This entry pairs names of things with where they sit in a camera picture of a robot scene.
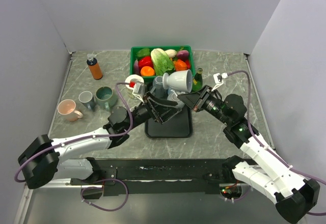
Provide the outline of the grey-blue mug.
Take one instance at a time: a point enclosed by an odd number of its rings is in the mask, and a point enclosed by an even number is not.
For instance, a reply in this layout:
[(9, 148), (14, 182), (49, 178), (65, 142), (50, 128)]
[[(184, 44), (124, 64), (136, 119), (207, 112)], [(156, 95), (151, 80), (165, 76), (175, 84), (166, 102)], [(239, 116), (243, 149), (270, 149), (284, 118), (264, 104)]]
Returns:
[(150, 86), (150, 93), (156, 98), (166, 99), (168, 96), (167, 90), (163, 88), (163, 77), (157, 76)]

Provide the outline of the pale grey mug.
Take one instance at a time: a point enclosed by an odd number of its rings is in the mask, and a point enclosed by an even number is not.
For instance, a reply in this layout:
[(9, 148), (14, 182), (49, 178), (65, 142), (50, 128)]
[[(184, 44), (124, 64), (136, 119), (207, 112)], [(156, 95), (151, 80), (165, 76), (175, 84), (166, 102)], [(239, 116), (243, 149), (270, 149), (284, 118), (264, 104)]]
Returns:
[(193, 76), (190, 70), (164, 73), (162, 76), (162, 86), (165, 90), (171, 88), (175, 91), (190, 93), (193, 86)]

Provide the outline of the teal glazed mug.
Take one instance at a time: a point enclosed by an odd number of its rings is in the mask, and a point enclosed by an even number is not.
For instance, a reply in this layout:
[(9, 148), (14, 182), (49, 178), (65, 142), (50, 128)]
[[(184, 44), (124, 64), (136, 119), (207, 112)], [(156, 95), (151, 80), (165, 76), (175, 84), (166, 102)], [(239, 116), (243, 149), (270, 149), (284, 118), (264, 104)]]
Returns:
[(111, 111), (112, 107), (117, 103), (117, 95), (113, 89), (110, 87), (100, 87), (96, 93), (95, 98), (97, 104), (105, 109), (106, 111)]

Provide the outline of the small grey mug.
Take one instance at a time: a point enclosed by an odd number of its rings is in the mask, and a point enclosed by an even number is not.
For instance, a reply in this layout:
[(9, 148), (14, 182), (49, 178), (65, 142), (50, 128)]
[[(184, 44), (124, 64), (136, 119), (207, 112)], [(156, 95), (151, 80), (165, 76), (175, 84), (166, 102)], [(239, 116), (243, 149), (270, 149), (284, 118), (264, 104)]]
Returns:
[(92, 111), (95, 110), (96, 102), (92, 92), (90, 91), (81, 92), (78, 96), (78, 100), (88, 110), (92, 110)]

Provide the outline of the pink mug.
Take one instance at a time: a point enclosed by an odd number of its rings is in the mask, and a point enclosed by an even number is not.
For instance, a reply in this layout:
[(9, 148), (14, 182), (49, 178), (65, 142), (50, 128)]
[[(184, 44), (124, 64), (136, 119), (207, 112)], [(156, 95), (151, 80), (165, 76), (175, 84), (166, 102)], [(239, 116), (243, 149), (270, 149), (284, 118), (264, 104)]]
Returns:
[(72, 99), (65, 99), (61, 101), (57, 107), (58, 113), (66, 120), (74, 122), (83, 118), (83, 114), (76, 109), (76, 103)]

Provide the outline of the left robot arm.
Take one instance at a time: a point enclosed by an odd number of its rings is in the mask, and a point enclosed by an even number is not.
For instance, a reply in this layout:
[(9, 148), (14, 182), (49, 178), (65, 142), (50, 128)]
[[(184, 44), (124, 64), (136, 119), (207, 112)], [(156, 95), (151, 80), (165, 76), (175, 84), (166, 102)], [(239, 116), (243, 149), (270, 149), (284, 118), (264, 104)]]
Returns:
[(133, 110), (127, 106), (114, 108), (108, 123), (96, 130), (65, 138), (50, 139), (46, 134), (36, 137), (18, 157), (18, 172), (30, 189), (63, 178), (95, 184), (101, 177), (99, 166), (93, 158), (78, 159), (79, 155), (117, 147), (129, 138), (131, 130), (149, 119), (163, 124), (180, 112), (177, 102), (147, 92), (144, 101)]

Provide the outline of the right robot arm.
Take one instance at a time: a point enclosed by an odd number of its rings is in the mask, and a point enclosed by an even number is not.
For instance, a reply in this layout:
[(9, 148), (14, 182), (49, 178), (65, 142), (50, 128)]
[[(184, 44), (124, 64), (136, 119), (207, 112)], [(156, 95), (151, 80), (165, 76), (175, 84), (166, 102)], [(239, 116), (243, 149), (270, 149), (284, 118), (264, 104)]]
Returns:
[(181, 102), (194, 112), (205, 110), (225, 124), (225, 137), (250, 156), (261, 170), (249, 166), (238, 156), (232, 156), (225, 161), (223, 178), (230, 183), (239, 180), (253, 187), (274, 203), (287, 222), (298, 223), (317, 204), (322, 181), (295, 170), (269, 146), (245, 116), (247, 108), (241, 96), (230, 94), (222, 99), (220, 93), (210, 86), (192, 93), (181, 92), (172, 101), (155, 97), (152, 90), (145, 96), (160, 122), (160, 107), (164, 111), (177, 109), (177, 103)]

